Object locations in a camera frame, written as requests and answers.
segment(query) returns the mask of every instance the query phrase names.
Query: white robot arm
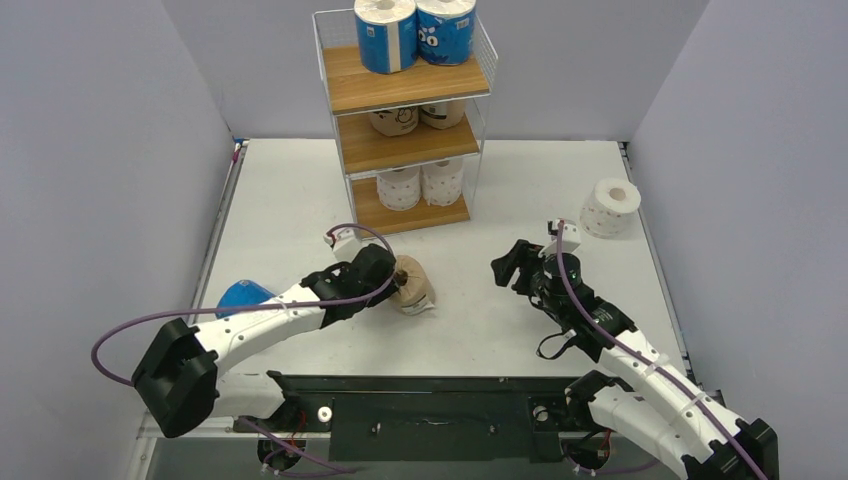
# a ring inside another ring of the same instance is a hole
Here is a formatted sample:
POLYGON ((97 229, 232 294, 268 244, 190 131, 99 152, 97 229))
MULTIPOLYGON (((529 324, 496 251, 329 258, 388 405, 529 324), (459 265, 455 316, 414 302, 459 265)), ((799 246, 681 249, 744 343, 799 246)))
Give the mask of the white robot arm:
POLYGON ((526 295, 575 346, 612 373, 593 371, 565 391, 569 415, 587 430, 623 435, 680 478, 777 479, 777 437, 762 420, 747 424, 700 391, 615 305, 583 283, 575 226, 548 222, 542 247, 519 240, 492 262, 495 283, 526 295))
POLYGON ((350 318, 397 291, 390 251, 373 244, 360 249, 345 231, 338 234, 334 253, 349 261, 306 276, 251 311, 192 327, 177 318, 161 327, 132 385, 166 437, 183 435, 209 417, 268 418, 285 400, 280 387, 265 373, 230 373, 233 366, 294 335, 350 318))

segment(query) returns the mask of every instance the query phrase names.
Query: white wall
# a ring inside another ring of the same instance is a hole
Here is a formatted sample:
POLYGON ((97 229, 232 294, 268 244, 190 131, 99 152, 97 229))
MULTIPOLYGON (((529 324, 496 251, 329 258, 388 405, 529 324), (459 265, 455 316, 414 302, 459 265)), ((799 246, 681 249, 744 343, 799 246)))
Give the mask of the white wall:
POLYGON ((158 0, 3 2, 0 45, 0 477, 121 478, 143 405, 88 352, 190 300, 232 142, 158 0))
POLYGON ((631 145, 698 378, 848 477, 848 3, 713 0, 631 145))
MULTIPOLYGON (((500 55, 489 135, 627 140, 708 0, 480 0, 500 55)), ((163 0, 236 135, 331 137, 317 10, 353 0, 163 0)))

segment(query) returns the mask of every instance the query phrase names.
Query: wooden shelf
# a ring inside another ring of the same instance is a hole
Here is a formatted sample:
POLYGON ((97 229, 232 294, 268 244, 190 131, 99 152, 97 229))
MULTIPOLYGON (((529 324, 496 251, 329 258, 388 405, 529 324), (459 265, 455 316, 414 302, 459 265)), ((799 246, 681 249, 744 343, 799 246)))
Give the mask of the wooden shelf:
POLYGON ((471 218, 462 196, 447 207, 427 205, 427 202, 421 199, 418 205, 409 210, 403 212, 389 210, 380 203, 380 198, 377 196, 376 178, 355 180, 353 201, 356 204, 357 222, 368 225, 382 234, 464 222, 471 218))
POLYGON ((419 58, 402 72, 382 75, 362 66, 356 45, 325 48, 323 55, 333 115, 489 93, 474 57, 454 66, 430 65, 419 58))
POLYGON ((338 118, 346 173, 400 167, 480 151, 467 117, 444 130, 419 122, 415 130, 406 135, 387 137, 371 126, 368 115, 338 118))

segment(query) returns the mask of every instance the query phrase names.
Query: plastic-wrapped toilet paper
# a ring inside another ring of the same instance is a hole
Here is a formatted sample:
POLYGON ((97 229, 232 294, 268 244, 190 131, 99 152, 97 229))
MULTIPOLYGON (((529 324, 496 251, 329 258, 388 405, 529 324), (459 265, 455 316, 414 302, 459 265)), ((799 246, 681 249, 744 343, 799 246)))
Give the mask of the plastic-wrapped toilet paper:
POLYGON ((377 195, 389 210, 414 207, 421 198, 421 168, 401 168, 377 174, 377 195))
POLYGON ((418 260, 407 255, 398 255, 395 259, 395 280, 399 288, 389 297, 391 304, 405 315, 418 315, 436 308, 436 291, 418 260))
POLYGON ((465 116, 465 100, 428 103, 421 105, 421 121, 443 130, 456 125, 465 116))
POLYGON ((461 158, 428 163, 421 167, 421 183, 427 205, 446 207, 462 194, 461 158))
POLYGON ((370 112, 368 119, 378 132, 389 137, 405 135, 418 126, 418 108, 393 108, 370 112))
POLYGON ((362 65, 376 73, 394 73, 418 59, 415 0, 356 0, 356 34, 362 65))
POLYGON ((471 57, 476 0, 416 0, 418 54, 435 65, 459 65, 471 57))
POLYGON ((604 178, 580 209, 580 226, 593 237, 612 238, 627 229, 641 203, 635 185, 620 178, 604 178))

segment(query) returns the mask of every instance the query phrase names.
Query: white toilet paper roll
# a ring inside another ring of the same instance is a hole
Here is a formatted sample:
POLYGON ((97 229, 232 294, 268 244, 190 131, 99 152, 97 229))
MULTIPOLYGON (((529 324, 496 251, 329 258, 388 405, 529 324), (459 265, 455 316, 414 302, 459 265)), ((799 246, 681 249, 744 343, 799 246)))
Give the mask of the white toilet paper roll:
POLYGON ((439 130, 453 127, 464 116, 465 100, 451 100, 448 102, 421 105, 421 121, 439 130))
POLYGON ((604 178, 580 209, 580 226, 593 237, 612 238, 632 223, 641 203, 635 185, 620 178, 604 178))
POLYGON ((356 0, 356 34, 362 65, 376 73, 407 69, 418 59, 418 18, 413 0, 356 0))
POLYGON ((462 194, 461 158, 428 163, 421 168, 424 201, 427 205, 446 207, 462 194))
POLYGON ((421 198, 421 168, 401 168, 377 174, 377 195, 389 210, 409 210, 421 198))
POLYGON ((392 108, 370 112, 371 126, 387 137, 406 135, 418 126, 418 108, 392 108))

